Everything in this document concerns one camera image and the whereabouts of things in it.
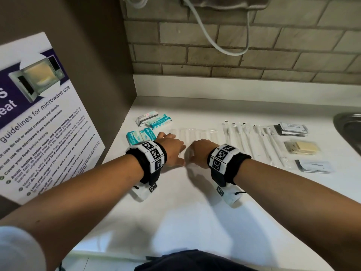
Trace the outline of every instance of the person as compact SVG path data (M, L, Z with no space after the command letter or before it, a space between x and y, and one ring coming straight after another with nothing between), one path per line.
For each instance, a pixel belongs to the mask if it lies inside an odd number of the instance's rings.
M161 132L156 142L166 151L167 166L185 166L178 155L186 146L175 138ZM191 162L208 168L208 155L216 147L209 140L194 141ZM143 174L138 160L126 154L44 192L1 219L0 270L54 271ZM233 181L333 269L361 270L361 204L252 159L242 162ZM136 270L251 269L192 250L162 256Z

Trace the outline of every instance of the hand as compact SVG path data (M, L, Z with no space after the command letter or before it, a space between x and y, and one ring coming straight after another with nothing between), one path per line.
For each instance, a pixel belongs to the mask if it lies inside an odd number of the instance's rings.
M167 152L167 166L186 165L185 160L178 157L179 153L186 149L186 146L183 141L175 139L174 134L169 133L166 135L164 132L160 132L155 142L162 145Z
M190 146L194 152L194 156L191 157L191 162L199 165L201 168L208 168L208 155L218 146L218 144L210 140L201 139L200 141L194 141Z

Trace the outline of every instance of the microwave image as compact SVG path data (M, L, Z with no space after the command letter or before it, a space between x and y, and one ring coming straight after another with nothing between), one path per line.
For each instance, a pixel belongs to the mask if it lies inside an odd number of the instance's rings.
M29 102L65 77L54 55L9 73L10 79Z

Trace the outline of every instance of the forearm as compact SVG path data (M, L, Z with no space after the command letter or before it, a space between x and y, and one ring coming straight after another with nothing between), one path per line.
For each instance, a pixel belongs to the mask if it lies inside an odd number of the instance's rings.
M124 155L36 197L3 218L0 225L29 232L44 251L47 269L55 270L142 177L137 159Z
M348 270L360 264L361 204L255 160L244 161L234 182L334 268L341 270L336 266L341 262L350 264Z

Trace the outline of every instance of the white shirt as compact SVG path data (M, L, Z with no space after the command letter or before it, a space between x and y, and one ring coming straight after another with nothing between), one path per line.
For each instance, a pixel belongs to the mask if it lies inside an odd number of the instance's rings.
M38 242L22 229L0 227L1 271L46 271L46 261Z

